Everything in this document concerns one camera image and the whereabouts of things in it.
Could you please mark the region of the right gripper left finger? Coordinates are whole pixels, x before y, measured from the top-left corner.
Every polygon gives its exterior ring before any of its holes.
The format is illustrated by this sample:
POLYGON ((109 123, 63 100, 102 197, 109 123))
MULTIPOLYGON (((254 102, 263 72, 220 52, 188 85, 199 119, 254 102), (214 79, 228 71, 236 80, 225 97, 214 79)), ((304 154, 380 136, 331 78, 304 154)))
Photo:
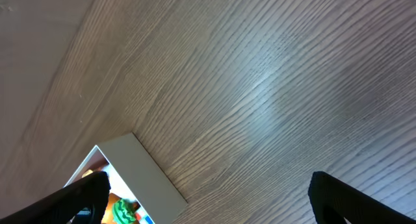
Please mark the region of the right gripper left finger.
POLYGON ((93 172, 59 191, 1 219, 1 223, 101 223, 109 201, 104 171, 93 172))

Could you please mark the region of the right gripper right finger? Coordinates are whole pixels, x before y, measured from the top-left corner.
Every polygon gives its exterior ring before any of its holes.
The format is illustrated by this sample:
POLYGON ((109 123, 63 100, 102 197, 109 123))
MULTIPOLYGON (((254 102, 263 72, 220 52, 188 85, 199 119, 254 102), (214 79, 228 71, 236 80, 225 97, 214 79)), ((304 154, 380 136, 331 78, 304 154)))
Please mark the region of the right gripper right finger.
POLYGON ((318 224, 415 224, 414 219, 323 171, 312 174, 308 196, 318 224))

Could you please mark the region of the white plush duck toy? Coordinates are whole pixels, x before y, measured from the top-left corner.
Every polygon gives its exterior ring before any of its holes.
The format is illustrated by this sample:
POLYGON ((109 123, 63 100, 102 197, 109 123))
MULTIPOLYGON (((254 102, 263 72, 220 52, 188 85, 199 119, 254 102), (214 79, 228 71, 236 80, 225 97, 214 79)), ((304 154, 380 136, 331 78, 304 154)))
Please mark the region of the white plush duck toy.
POLYGON ((109 164, 101 166, 97 169, 88 169, 83 173, 82 177, 85 177, 95 171, 104 171, 107 174, 110 183, 110 193, 113 193, 122 199, 127 199, 129 202, 137 202, 137 199, 133 195, 132 191, 112 165, 109 164))

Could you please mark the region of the green round plastic cap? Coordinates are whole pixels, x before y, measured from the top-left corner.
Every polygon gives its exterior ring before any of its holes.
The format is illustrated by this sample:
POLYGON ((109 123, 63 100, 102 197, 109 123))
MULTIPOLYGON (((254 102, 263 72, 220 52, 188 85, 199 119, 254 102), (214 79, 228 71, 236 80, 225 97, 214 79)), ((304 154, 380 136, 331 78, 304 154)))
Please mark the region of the green round plastic cap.
POLYGON ((140 208, 138 202, 120 199, 112 206, 113 221, 117 224, 137 224, 136 211, 140 208))

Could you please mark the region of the colourful puzzle cube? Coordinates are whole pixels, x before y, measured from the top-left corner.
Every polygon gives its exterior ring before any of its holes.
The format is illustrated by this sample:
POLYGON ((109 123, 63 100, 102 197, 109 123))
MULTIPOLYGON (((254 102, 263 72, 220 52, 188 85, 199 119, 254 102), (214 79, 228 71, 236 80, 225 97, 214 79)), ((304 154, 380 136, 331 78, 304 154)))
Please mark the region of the colourful puzzle cube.
POLYGON ((142 207, 135 212, 135 216, 140 224, 154 224, 152 218, 142 207))

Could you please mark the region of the orange plastic duck toy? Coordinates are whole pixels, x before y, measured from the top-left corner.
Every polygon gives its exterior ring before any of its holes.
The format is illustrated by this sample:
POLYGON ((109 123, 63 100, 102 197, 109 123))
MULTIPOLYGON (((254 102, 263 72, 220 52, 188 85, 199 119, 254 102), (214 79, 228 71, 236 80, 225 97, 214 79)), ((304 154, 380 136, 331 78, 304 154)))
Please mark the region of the orange plastic duck toy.
POLYGON ((108 200, 108 203, 107 203, 107 207, 105 209, 105 213, 104 213, 103 218, 101 220, 101 224, 118 224, 114 220, 114 215, 112 213, 112 207, 113 207, 114 203, 116 203, 120 199, 121 198, 118 197, 117 195, 115 195, 114 193, 109 194, 109 200, 108 200))

